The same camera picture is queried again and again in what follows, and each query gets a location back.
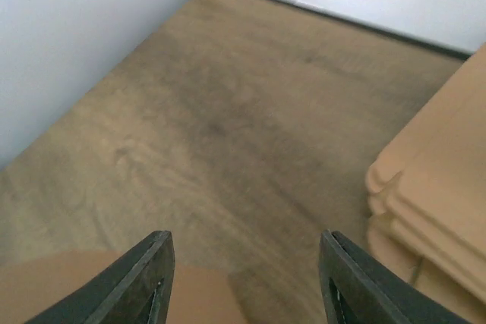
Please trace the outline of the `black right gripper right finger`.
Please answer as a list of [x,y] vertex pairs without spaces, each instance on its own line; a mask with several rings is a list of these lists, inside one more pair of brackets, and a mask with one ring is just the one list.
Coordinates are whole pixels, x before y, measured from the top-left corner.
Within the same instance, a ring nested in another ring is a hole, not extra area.
[[466,323],[338,231],[323,231],[320,289],[328,323]]

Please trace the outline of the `cardboard box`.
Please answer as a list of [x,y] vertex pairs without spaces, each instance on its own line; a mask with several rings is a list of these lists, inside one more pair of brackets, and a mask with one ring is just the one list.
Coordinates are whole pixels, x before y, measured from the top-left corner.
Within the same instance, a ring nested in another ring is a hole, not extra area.
[[1,267],[3,323],[245,323],[224,272],[175,262],[169,242],[68,251]]

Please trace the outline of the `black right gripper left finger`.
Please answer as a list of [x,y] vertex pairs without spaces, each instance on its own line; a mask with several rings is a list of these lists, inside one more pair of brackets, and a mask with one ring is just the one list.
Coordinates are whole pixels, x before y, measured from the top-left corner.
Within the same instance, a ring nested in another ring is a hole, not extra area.
[[28,323],[165,323],[175,274],[170,231],[154,231]]

